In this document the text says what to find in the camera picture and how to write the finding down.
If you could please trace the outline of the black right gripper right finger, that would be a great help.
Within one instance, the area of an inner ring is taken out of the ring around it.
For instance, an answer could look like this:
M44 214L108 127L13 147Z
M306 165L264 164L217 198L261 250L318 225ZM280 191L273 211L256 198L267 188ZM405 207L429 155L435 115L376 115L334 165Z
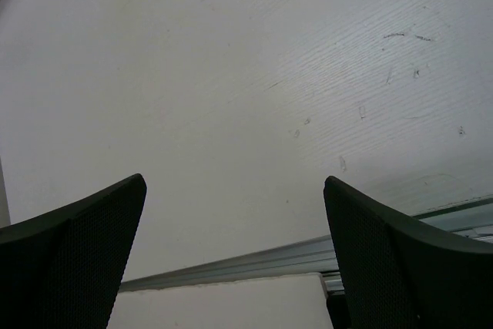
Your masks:
M492 245L438 229L334 176L330 236L354 328L490 328Z

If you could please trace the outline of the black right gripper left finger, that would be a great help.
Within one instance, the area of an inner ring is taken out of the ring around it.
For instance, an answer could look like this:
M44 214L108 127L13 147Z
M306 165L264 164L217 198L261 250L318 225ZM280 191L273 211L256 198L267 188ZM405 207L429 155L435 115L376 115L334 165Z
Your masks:
M3 328L105 328L142 215L139 173L1 229Z

